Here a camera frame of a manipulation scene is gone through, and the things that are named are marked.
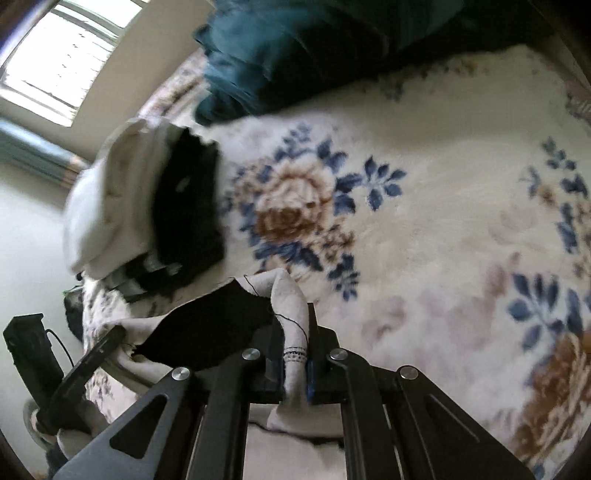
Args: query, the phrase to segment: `screw head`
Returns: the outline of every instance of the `screw head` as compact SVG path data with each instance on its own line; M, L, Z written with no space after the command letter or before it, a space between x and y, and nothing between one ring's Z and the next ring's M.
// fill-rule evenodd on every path
M418 370L411 365L405 365L400 369L400 376L405 380L416 380L418 378Z
M345 360L348 356L349 354L344 348L335 348L330 351L330 357L332 360Z
M186 380L191 376L191 371L187 367L177 367L173 370L173 378L178 381Z
M247 348L242 352L242 358L244 360L257 360L261 356L261 353L256 348Z

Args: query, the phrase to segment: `window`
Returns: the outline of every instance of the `window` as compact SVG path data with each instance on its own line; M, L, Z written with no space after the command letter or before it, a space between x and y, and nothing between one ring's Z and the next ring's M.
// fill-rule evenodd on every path
M0 96L69 127L125 27L148 1L60 1L0 70Z

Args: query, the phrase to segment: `floral bedspread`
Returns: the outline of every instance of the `floral bedspread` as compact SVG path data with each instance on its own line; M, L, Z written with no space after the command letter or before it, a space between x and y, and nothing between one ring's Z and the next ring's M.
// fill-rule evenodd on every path
M226 258L172 299L127 305L87 281L86 344L108 319L284 267L344 347L417 366L552 478L591 421L591 127L577 88L519 46L210 129L185 100L173 120L222 152ZM88 393L110 418L135 400L104 372Z

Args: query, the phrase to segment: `wall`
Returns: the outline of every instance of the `wall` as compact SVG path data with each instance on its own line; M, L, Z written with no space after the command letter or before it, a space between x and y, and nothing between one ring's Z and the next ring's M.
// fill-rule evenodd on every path
M43 313L45 327L57 333L77 361L82 346L67 328L62 295L76 283L66 271L61 253L61 210L66 194L0 158L0 330L13 316ZM67 357L53 338L51 342L67 372ZM45 472L44 452L30 438L22 420L28 398L0 338L0 429L30 472Z
M84 158L133 117L156 87L196 49L193 31L206 22L206 0L151 0L130 25L96 78L71 127L62 127L0 98L0 113Z

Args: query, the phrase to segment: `black device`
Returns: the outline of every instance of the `black device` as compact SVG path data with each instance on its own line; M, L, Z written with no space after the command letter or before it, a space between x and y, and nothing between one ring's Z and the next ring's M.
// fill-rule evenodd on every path
M420 371L370 366L309 308L309 400L340 404L349 480L534 478ZM250 403L282 400L282 347L275 321L216 367L175 368L55 479L241 479Z
M64 377L42 319L42 313L13 317L4 329L14 365L39 406L37 428L50 435L60 428L89 433L76 407L83 399L86 382L121 344L125 329L115 326Z

